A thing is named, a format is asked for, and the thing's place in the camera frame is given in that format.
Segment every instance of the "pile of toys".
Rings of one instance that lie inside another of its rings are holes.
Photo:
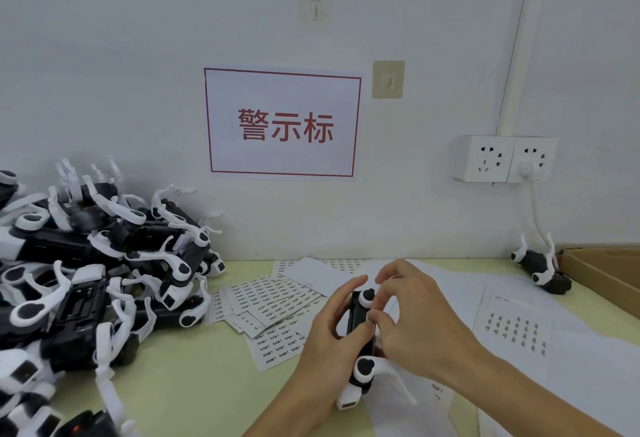
[[[27,194],[0,171],[0,435],[137,436],[111,383],[158,328],[189,328],[211,302],[207,278],[225,270],[208,218],[178,207],[180,193],[150,203],[126,194],[109,156],[107,180],[80,179],[68,159],[60,185]],[[106,410],[67,423],[50,406],[67,371],[94,368]]]

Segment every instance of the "wall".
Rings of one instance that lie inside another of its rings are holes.
[[[39,189],[55,182],[59,158],[86,171],[112,153],[132,192],[196,186],[183,204],[224,211],[216,246],[228,259],[505,255],[524,222],[520,190],[455,182],[451,168],[456,136],[495,132],[522,0],[333,0],[323,32],[300,29],[296,1],[0,0],[0,165]],[[637,168],[611,168],[626,152],[615,139],[637,132],[627,106],[638,102],[637,13],[626,1],[548,0],[543,10],[516,133],[563,136],[555,179],[540,186],[559,242],[640,240],[620,209],[633,209]],[[610,45],[620,34],[599,15],[628,21],[628,47]],[[373,101],[364,89],[355,182],[212,177],[204,64],[369,74],[377,59],[406,61],[404,98]],[[558,64],[562,78],[585,64],[591,76],[567,93],[549,79]],[[617,125],[604,120],[612,112]]]

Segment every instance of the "hand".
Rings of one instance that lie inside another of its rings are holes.
[[[351,293],[366,281],[366,275],[349,280],[318,312],[298,366],[245,437],[302,436],[331,414],[335,400],[349,382],[358,353],[375,332],[370,321],[343,338],[335,331],[349,310]]]
[[[389,360],[411,373],[452,386],[469,361],[478,361],[486,353],[453,312],[436,281],[411,263],[398,259],[386,264],[376,282],[381,286],[369,319],[380,328]],[[397,323],[382,312],[391,296],[396,296],[400,307]]]

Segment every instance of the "sign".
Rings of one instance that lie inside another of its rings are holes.
[[[204,69],[211,172],[352,178],[361,75]]]

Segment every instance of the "cardboard box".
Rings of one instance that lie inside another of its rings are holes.
[[[640,319],[640,247],[565,249],[560,271]]]

